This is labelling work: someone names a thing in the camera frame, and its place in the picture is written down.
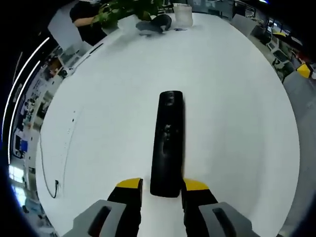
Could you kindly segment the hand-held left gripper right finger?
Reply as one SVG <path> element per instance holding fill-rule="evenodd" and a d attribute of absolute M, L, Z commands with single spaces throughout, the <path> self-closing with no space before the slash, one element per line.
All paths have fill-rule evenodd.
<path fill-rule="evenodd" d="M 187 179 L 181 189 L 189 237 L 254 237 L 251 221 L 226 202 L 218 202 L 203 182 Z"/>

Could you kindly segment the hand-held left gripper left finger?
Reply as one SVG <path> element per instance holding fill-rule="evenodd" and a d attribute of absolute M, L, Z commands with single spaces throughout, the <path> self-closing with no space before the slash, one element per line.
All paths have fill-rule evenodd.
<path fill-rule="evenodd" d="M 143 179 L 119 182 L 107 200 L 98 200 L 73 220 L 65 237 L 136 237 L 141 223 Z"/>

